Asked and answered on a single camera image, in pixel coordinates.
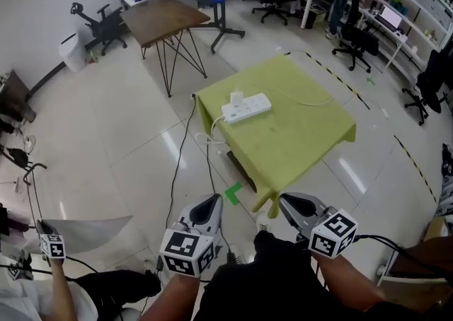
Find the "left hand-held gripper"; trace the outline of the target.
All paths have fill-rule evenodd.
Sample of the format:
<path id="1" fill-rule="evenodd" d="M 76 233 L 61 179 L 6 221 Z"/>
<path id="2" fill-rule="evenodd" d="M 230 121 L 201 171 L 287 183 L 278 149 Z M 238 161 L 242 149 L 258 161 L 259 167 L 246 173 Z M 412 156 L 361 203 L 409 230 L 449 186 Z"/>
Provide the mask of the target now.
<path id="1" fill-rule="evenodd" d="M 175 274 L 201 277 L 222 249 L 220 227 L 224 201 L 207 194 L 186 206 L 172 228 L 167 228 L 160 247 L 165 268 Z"/>

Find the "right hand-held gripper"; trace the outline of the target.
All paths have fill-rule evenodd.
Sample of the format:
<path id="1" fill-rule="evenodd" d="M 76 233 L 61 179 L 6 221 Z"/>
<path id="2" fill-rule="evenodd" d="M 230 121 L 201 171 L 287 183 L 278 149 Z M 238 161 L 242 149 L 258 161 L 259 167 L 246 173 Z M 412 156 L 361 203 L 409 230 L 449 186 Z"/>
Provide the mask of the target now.
<path id="1" fill-rule="evenodd" d="M 308 249 L 330 259 L 352 244 L 358 229 L 358 222 L 349 213 L 326 207 L 309 194 L 282 193 L 279 207 L 291 227 L 308 240 Z"/>

